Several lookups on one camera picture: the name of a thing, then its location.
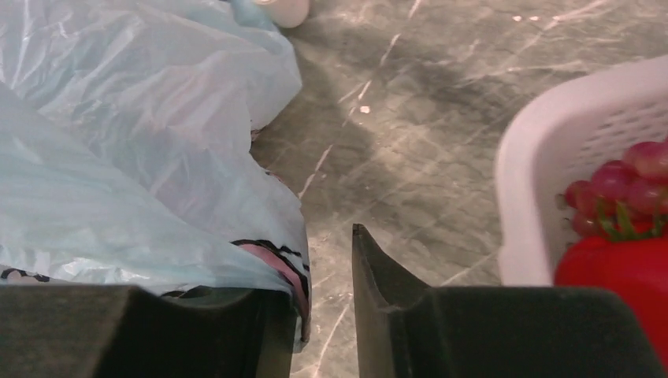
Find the light red fake grapes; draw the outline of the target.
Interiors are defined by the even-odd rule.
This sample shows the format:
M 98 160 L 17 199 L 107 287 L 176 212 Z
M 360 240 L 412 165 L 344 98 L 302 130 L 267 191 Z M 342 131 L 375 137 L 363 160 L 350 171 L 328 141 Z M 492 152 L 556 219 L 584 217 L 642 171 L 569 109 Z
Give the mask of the light red fake grapes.
M 640 142 L 562 195 L 580 237 L 627 241 L 667 236 L 667 141 Z

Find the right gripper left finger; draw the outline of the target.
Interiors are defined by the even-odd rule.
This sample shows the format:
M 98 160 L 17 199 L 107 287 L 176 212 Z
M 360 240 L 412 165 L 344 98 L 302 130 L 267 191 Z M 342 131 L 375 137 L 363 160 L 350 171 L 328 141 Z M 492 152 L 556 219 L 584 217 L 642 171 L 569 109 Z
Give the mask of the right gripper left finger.
M 4 377 L 286 377 L 295 311 L 279 291 L 6 285 Z

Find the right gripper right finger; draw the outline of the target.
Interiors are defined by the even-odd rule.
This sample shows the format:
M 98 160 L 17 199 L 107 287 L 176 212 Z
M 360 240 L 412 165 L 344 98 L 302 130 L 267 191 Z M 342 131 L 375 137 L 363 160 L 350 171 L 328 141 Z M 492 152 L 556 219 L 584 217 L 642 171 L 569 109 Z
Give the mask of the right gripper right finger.
M 663 377 L 615 294 L 583 287 L 432 287 L 352 227 L 362 377 Z

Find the white plastic basket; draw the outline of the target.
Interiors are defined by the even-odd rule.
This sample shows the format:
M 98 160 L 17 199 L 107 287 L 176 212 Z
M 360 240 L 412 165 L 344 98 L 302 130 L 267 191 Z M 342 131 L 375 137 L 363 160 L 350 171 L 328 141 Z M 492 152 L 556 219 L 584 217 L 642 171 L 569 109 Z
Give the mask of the white plastic basket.
M 559 84 L 510 122 L 495 159 L 505 286 L 549 286 L 575 241 L 559 200 L 605 161 L 667 135 L 667 59 L 627 63 Z

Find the white pvc pipe frame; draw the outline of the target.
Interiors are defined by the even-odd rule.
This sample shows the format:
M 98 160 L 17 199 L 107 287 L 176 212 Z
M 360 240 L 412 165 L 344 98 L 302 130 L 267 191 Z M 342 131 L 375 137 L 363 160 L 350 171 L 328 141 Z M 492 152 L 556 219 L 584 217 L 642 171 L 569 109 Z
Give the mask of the white pvc pipe frame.
M 298 27 L 310 11 L 310 0 L 254 0 L 254 4 L 280 28 Z

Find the light blue plastic bag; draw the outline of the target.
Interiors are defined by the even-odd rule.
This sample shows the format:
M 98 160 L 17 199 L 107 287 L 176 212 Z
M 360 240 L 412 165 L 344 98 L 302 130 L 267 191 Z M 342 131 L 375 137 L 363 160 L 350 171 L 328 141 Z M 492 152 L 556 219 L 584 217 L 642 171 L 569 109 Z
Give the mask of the light blue plastic bag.
M 237 2 L 2 2 L 4 281 L 282 291 L 300 351 L 305 221 L 250 150 L 301 87 Z

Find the red fake apple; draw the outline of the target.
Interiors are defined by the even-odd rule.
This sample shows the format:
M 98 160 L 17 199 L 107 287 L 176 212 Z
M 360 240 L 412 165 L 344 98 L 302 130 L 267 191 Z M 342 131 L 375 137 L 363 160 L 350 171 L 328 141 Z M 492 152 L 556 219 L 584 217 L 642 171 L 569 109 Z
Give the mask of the red fake apple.
M 573 244 L 554 274 L 557 286 L 613 291 L 638 318 L 667 364 L 667 238 L 611 242 L 592 236 Z

